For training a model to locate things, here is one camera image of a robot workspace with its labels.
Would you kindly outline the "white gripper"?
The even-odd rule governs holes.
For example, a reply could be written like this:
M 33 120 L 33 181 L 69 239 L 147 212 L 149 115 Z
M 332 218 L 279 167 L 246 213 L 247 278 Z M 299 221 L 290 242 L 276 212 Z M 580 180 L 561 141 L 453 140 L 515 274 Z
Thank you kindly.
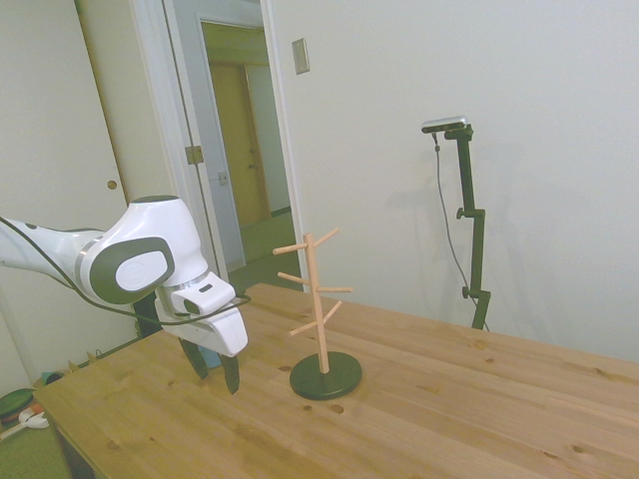
M 178 325 L 179 319 L 162 308 L 163 328 L 180 337 L 181 347 L 191 366 L 202 379 L 209 375 L 209 368 L 198 345 L 221 354 L 227 388 L 235 394 L 240 388 L 240 367 L 236 357 L 248 344 L 248 336 L 240 311 L 233 307 L 227 312 L 210 318 Z

